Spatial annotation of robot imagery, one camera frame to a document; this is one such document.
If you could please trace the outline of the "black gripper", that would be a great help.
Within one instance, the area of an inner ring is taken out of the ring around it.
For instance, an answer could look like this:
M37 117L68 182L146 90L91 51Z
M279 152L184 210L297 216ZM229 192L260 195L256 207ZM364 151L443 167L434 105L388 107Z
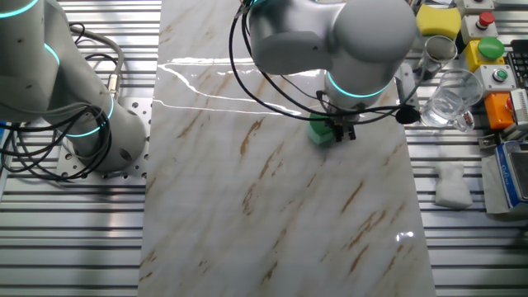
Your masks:
M357 114L355 111L330 109L329 111L327 111L327 116L328 121L326 123L326 126L328 126L329 128L333 128L333 133L337 142L342 141L342 127L348 127L347 133L350 139L356 138L354 125L356 125L358 123L358 120L360 119L359 114Z

